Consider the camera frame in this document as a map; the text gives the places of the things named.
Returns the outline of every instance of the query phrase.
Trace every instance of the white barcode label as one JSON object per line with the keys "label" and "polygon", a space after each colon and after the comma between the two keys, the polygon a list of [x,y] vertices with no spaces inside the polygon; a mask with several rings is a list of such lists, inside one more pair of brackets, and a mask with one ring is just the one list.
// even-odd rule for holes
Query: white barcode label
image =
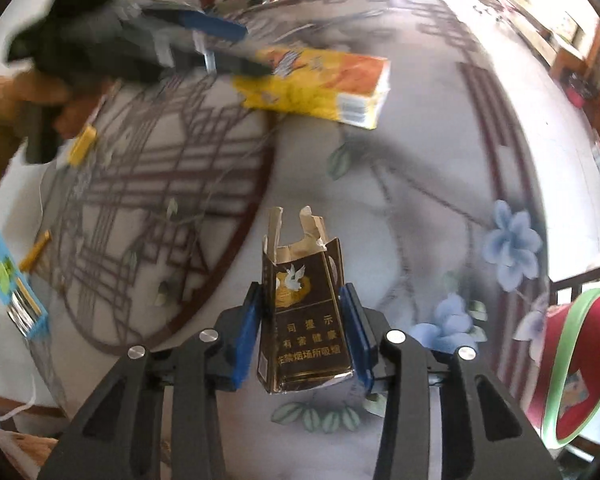
{"label": "white barcode label", "polygon": [[269,372],[269,362],[264,354],[260,352],[260,362],[258,363],[258,373],[264,381],[267,381],[267,373]]}
{"label": "white barcode label", "polygon": [[350,94],[338,94],[338,114],[343,123],[366,125],[366,99]]}

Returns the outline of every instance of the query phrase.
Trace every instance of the blue flower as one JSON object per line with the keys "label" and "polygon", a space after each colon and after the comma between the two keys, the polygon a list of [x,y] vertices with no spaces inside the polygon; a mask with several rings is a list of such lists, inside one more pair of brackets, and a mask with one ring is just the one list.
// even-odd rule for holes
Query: blue flower
{"label": "blue flower", "polygon": [[411,327],[409,335],[426,348],[452,354],[461,346],[478,349],[469,334],[473,328],[474,320],[467,314],[464,300],[451,293],[433,311],[433,323],[418,323]]}
{"label": "blue flower", "polygon": [[538,277],[536,253],[542,247],[540,235],[531,226],[526,210],[511,214],[509,204],[496,200],[493,217],[498,228],[484,238],[482,257],[498,266],[498,283],[505,292],[520,286],[523,276]]}

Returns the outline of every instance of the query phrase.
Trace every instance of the hand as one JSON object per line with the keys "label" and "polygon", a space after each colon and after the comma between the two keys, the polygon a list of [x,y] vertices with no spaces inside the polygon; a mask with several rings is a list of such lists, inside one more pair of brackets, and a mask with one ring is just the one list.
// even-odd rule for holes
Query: hand
{"label": "hand", "polygon": [[5,89],[4,113],[13,121],[22,101],[64,105],[62,113],[54,121],[54,128],[64,139],[71,139],[82,131],[84,123],[111,86],[110,80],[103,80],[93,91],[75,96],[60,78],[35,69],[21,72]]}

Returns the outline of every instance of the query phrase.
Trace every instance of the silver bolt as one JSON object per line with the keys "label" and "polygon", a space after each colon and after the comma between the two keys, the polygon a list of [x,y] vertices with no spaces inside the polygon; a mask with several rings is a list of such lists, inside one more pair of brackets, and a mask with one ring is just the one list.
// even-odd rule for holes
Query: silver bolt
{"label": "silver bolt", "polygon": [[475,350],[470,346],[461,346],[458,349],[458,355],[465,361],[473,361],[477,354],[475,353]]}
{"label": "silver bolt", "polygon": [[144,357],[145,353],[146,353],[146,349],[144,348],[144,346],[136,345],[136,346],[132,346],[126,352],[126,355],[129,357],[129,359],[139,359],[141,357]]}
{"label": "silver bolt", "polygon": [[200,341],[212,343],[217,339],[218,332],[216,332],[213,328],[205,328],[202,332],[200,332]]}
{"label": "silver bolt", "polygon": [[402,330],[389,330],[389,332],[386,333],[386,338],[387,341],[399,345],[406,341],[407,336]]}

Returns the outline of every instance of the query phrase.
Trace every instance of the yellow and orange box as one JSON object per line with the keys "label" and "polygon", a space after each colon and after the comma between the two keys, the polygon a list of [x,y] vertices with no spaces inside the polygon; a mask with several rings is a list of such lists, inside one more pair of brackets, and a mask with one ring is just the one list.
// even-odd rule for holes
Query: yellow and orange box
{"label": "yellow and orange box", "polygon": [[272,46],[256,57],[274,75],[234,77],[247,108],[311,115],[372,130],[389,91],[389,60],[336,50]]}

